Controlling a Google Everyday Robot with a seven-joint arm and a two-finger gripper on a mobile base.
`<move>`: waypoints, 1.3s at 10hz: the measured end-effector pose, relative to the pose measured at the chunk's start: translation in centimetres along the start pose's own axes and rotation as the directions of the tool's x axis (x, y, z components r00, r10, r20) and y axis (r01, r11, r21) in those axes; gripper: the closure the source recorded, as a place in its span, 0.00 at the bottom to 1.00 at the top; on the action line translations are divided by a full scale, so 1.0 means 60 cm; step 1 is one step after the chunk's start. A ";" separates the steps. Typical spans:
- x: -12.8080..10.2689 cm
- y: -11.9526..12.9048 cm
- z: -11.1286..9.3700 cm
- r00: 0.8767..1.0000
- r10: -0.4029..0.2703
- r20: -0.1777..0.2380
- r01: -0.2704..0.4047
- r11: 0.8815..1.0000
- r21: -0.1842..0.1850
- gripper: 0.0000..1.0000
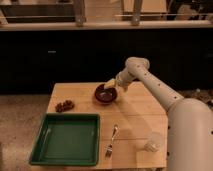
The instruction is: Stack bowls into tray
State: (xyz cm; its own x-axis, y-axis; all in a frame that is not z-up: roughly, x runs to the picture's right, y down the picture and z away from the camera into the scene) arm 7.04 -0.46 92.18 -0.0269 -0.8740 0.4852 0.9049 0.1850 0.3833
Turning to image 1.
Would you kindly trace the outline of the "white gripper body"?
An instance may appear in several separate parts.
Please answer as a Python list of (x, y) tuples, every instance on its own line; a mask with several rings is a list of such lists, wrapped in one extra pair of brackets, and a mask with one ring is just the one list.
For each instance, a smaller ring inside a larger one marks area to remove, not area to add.
[(116, 85), (123, 88), (124, 91), (128, 90), (128, 86), (133, 82), (134, 77), (127, 71), (123, 70), (116, 76)]

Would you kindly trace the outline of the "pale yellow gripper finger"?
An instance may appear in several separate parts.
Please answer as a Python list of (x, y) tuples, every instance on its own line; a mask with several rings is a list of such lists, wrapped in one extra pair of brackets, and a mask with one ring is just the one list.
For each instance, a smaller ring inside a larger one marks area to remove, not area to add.
[(116, 86), (116, 80), (115, 79), (110, 79), (109, 81), (107, 81), (104, 84), (105, 89), (114, 88), (115, 86)]

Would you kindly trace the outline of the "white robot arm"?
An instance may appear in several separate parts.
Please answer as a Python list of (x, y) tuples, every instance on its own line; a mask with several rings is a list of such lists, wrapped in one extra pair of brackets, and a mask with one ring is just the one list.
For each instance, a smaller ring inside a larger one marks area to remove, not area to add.
[(213, 111), (198, 99), (183, 97), (151, 74), (149, 67), (148, 59), (129, 57), (104, 88), (127, 90), (140, 80), (168, 117), (167, 171), (213, 171)]

